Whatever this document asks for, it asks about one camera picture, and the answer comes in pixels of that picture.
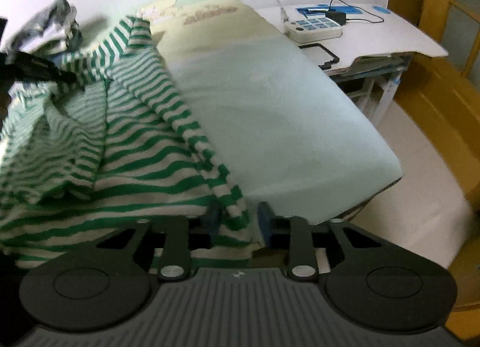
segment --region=round pad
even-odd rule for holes
[[[382,267],[367,276],[371,291],[386,298],[407,298],[422,288],[422,279],[411,269]]]
[[[131,317],[147,300],[150,284],[138,265],[115,252],[96,249],[94,257],[58,258],[31,270],[20,285],[23,307],[42,324],[70,332]]]
[[[403,250],[369,251],[352,251],[326,277],[334,308],[382,332],[424,332],[446,321],[457,296],[446,270]]]
[[[109,287],[110,278],[99,269],[69,269],[53,282],[55,291],[65,298],[85,299],[102,294]]]

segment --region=metal bolt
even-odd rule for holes
[[[165,266],[160,270],[160,274],[167,278],[176,278],[182,275],[184,272],[185,270],[182,267],[177,266],[176,264],[172,266]]]
[[[295,266],[292,268],[292,274],[299,278],[308,278],[315,274],[315,268],[306,265]]]

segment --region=black cable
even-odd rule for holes
[[[332,3],[333,3],[334,0],[330,1],[330,5],[328,5],[328,10],[330,11],[330,8],[332,7]],[[347,5],[348,7],[352,7],[352,8],[357,8],[357,9],[360,9],[362,10],[363,12],[366,12],[368,13],[369,15],[372,15],[372,16],[375,16],[375,17],[378,17],[379,21],[372,21],[372,20],[368,20],[368,19],[347,19],[347,21],[350,21],[350,20],[362,20],[362,21],[368,21],[369,23],[372,23],[372,24],[377,24],[377,23],[383,23],[385,21],[385,19],[381,16],[378,16],[378,15],[375,15],[374,13],[372,12],[369,12],[363,8],[360,8],[360,7],[356,7],[355,5],[350,5],[350,4],[347,4],[345,1],[343,0],[337,0],[337,1],[340,1],[340,3],[343,3],[345,5]]]

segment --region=blue sticker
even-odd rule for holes
[[[373,9],[377,10],[378,12],[382,12],[382,13],[385,13],[387,15],[391,14],[392,12],[390,12],[388,9],[385,9],[383,7],[380,7],[379,5],[374,5],[373,6]]]

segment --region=blue object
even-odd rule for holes
[[[299,14],[304,15],[305,17],[307,16],[323,16],[325,15],[325,11],[321,12],[309,12],[307,9],[312,9],[312,8],[319,8],[319,9],[328,9],[328,4],[318,4],[316,7],[301,7],[297,8],[297,11]],[[339,11],[339,12],[345,12],[346,14],[351,14],[351,15],[361,15],[363,12],[355,7],[350,7],[349,5],[332,5],[331,10]]]
[[[379,11],[379,12],[382,12],[382,13],[385,13],[387,15],[391,14],[392,12],[390,12],[388,9],[386,8],[383,8],[383,7],[380,7],[379,5],[374,5],[373,6],[373,9]]]

